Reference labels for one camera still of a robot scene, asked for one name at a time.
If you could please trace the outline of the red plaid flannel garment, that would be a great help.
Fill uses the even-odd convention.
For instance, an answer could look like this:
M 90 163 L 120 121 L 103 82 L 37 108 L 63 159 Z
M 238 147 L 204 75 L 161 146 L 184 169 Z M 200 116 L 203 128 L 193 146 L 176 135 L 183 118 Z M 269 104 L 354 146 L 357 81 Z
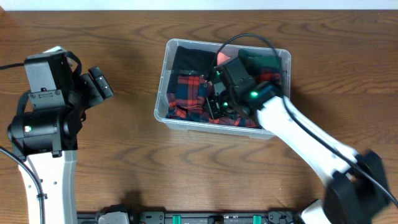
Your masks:
M 167 119 L 210 123 L 224 126 L 256 128 L 259 126 L 251 119 L 244 119 L 237 113 L 223 115 L 213 119 L 205 111 L 206 97 L 213 91 L 212 84 L 205 80 L 199 71 L 173 69 L 170 74 L 167 88 L 169 102 Z

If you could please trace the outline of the pink garment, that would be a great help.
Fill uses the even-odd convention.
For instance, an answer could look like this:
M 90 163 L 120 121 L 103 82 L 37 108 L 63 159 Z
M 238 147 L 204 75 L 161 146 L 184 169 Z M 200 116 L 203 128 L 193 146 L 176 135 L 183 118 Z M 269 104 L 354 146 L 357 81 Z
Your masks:
M 220 64 L 222 64 L 223 62 L 228 61 L 229 59 L 230 59 L 229 56 L 225 55 L 223 52 L 219 52 L 219 53 L 217 54 L 216 64 L 217 64 L 217 65 L 220 65 Z

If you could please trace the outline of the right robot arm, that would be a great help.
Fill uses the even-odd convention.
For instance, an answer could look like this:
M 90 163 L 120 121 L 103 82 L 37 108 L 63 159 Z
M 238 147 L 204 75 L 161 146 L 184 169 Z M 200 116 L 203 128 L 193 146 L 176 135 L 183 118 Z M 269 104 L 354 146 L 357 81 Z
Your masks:
M 219 107 L 254 119 L 292 148 L 325 186 L 325 197 L 297 215 L 300 223 L 370 223 L 397 199 L 388 188 L 381 158 L 359 154 L 320 129 L 286 97 L 284 78 L 258 83 L 238 58 L 210 68 Z

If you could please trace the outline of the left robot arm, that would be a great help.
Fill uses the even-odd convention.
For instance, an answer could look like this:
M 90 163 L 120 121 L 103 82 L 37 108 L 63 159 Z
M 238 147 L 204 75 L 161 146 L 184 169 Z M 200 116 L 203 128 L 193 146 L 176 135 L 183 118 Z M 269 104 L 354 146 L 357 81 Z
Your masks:
M 26 192 L 29 223 L 77 223 L 77 134 L 85 111 L 114 91 L 99 67 L 82 72 L 79 58 L 61 46 L 28 56 L 30 89 L 7 129 Z

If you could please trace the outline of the black mounting rail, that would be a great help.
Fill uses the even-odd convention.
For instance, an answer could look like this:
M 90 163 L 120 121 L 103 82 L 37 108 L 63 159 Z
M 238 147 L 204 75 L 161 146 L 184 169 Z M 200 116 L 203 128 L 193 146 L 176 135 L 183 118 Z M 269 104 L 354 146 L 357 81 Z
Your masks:
M 265 212 L 168 212 L 164 209 L 136 210 L 111 205 L 98 212 L 78 212 L 78 223 L 130 224 L 297 224 L 300 217 L 291 210 Z

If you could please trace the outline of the black garment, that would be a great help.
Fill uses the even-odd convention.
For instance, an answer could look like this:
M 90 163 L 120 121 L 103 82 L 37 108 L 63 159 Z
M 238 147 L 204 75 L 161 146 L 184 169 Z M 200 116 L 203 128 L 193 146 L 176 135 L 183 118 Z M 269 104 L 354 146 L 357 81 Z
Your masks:
M 170 74 L 167 93 L 176 93 L 179 76 L 208 78 L 213 66 L 214 52 L 177 47 Z

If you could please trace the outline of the clear plastic storage bin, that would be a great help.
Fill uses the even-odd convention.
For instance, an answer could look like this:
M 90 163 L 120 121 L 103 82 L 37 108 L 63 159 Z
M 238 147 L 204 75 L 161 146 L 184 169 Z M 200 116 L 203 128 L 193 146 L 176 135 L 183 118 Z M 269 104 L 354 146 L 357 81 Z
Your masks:
M 167 89 L 172 72 L 172 65 L 178 47 L 186 49 L 198 49 L 209 52 L 216 52 L 222 43 L 215 42 L 201 42 L 195 40 L 185 39 L 170 39 L 165 46 L 164 62 L 162 65 L 162 73 L 160 76 L 159 90 L 154 108 L 154 116 L 157 121 L 165 123 L 170 129 L 181 129 L 189 131 L 204 131 L 210 133 L 231 134 L 237 136 L 247 136 L 257 139 L 270 139 L 274 135 L 265 129 L 243 128 L 236 126 L 224 126 L 219 124 L 198 123 L 193 121 L 182 121 L 177 119 L 168 119 L 166 114 L 169 110 L 169 101 L 167 99 Z M 253 47 L 244 45 L 228 44 L 221 52 L 229 57 L 238 56 L 240 49 L 246 49 L 262 55 L 272 55 L 271 49 L 267 47 Z M 276 49 L 279 57 L 282 59 L 282 68 L 284 71 L 284 88 L 285 94 L 290 98 L 290 75 L 292 56 L 288 50 Z

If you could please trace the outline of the green garment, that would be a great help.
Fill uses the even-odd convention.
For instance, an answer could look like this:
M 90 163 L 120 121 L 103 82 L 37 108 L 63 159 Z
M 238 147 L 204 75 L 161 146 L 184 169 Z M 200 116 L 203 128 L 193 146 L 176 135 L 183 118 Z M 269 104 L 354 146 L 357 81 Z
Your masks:
M 280 72 L 278 60 L 274 55 L 262 55 L 241 49 L 238 52 L 238 58 L 244 65 L 248 74 L 252 76 Z

